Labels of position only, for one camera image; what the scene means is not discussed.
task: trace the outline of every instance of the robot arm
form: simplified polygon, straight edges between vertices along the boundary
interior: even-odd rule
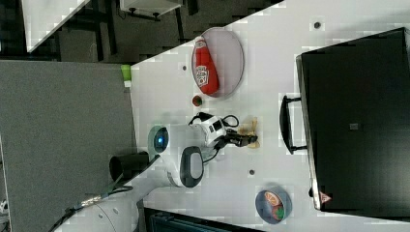
[[[212,151],[229,143],[246,146],[257,139],[226,129],[232,126],[213,115],[199,113],[194,119],[189,125],[153,127],[148,135],[148,167],[113,192],[69,209],[50,232],[132,232],[138,222],[136,202],[152,190],[193,188],[200,183]]]

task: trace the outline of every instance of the white plate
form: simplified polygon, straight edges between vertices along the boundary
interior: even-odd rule
[[[233,32],[226,31],[222,27],[210,28],[202,36],[208,45],[220,81],[220,88],[209,96],[220,98],[229,95],[238,86],[244,71],[244,52],[241,44]],[[195,64],[193,51],[191,58],[193,76],[195,76]]]

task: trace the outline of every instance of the red ketchup bottle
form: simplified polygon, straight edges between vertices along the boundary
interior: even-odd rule
[[[195,38],[195,81],[202,93],[212,95],[220,87],[217,69],[203,37]]]

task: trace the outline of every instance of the gray carpet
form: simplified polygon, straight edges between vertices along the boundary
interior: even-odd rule
[[[119,65],[0,62],[0,131],[12,229],[44,232],[111,183],[109,160],[132,150]]]

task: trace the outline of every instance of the blue bowl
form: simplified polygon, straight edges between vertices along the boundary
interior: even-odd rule
[[[275,194],[279,198],[279,200],[281,201],[281,203],[283,205],[283,210],[284,210],[282,220],[276,220],[273,217],[272,211],[273,211],[274,207],[265,198],[265,192],[267,192],[267,191]],[[256,211],[259,214],[259,216],[263,220],[265,220],[266,222],[268,222],[270,224],[280,223],[281,221],[285,220],[290,215],[290,212],[292,212],[292,202],[290,201],[290,197],[287,194],[287,192],[281,187],[273,187],[273,188],[269,188],[269,189],[265,189],[265,190],[260,191],[256,195],[255,207],[256,207]]]

